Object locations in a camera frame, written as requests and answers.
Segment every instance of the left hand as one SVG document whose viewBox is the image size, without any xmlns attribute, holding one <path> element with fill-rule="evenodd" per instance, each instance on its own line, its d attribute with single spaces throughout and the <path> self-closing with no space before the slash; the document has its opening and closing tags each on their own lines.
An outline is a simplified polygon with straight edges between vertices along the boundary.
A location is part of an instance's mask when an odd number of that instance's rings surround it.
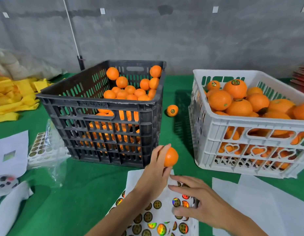
<svg viewBox="0 0 304 236">
<path fill-rule="evenodd" d="M 158 146 L 152 151 L 150 164 L 144 169 L 144 172 L 134 187 L 134 192 L 147 197 L 147 202 L 156 199 L 167 186 L 168 177 L 172 167 L 164 169 L 165 155 L 171 144 Z"/>
</svg>

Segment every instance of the black plastic crate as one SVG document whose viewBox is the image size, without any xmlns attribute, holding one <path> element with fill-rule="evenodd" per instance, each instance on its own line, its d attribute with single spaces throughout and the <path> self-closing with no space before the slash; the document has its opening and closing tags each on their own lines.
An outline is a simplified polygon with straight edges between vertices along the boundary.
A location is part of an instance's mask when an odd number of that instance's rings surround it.
<svg viewBox="0 0 304 236">
<path fill-rule="evenodd" d="M 141 79 L 151 79 L 154 65 L 163 71 L 151 101 L 103 98 L 104 91 L 116 86 L 107 78 L 109 67 L 139 88 Z M 144 168 L 158 146 L 165 67 L 165 61 L 107 60 L 43 89 L 37 97 L 74 159 Z M 109 109 L 114 116 L 98 116 L 98 109 Z"/>
</svg>

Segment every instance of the gray concrete wall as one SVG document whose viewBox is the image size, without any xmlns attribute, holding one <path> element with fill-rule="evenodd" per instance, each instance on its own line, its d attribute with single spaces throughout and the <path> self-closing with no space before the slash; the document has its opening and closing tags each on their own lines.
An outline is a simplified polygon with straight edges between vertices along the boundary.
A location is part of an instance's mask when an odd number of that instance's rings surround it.
<svg viewBox="0 0 304 236">
<path fill-rule="evenodd" d="M 304 63 L 304 0 L 67 0 L 67 5 L 86 67 L 106 59 L 165 60 L 173 75 L 256 69 L 281 78 Z M 79 71 L 62 0 L 0 0 L 0 47 Z"/>
</svg>

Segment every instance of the yellow foam net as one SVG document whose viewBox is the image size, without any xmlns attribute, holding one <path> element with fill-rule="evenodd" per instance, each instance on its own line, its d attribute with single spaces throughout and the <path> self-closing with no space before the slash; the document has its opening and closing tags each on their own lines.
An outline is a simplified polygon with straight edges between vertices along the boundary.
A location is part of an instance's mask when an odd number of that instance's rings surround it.
<svg viewBox="0 0 304 236">
<path fill-rule="evenodd" d="M 46 79 L 34 77 L 19 81 L 0 77 L 0 122 L 16 121 L 19 117 L 16 112 L 38 108 L 36 94 L 50 85 Z"/>
</svg>

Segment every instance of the white rod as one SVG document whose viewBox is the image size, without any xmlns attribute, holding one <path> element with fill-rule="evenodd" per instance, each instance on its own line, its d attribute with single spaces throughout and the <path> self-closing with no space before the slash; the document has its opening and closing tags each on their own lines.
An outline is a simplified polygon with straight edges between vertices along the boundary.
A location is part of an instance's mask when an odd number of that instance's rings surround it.
<svg viewBox="0 0 304 236">
<path fill-rule="evenodd" d="M 73 35 L 73 40 L 74 40 L 76 52 L 78 53 L 78 57 L 80 59 L 80 54 L 79 54 L 78 46 L 77 46 L 76 41 L 75 41 L 75 36 L 74 36 L 74 32 L 73 32 L 73 28 L 72 28 L 72 24 L 71 24 L 71 20 L 70 20 L 70 16 L 69 16 L 69 12 L 68 12 L 66 1 L 63 0 L 63 3 L 64 3 L 64 7 L 66 8 L 67 16 L 68 16 L 68 19 L 69 19 L 69 24 L 70 24 L 71 32 L 72 32 L 72 35 Z"/>
</svg>

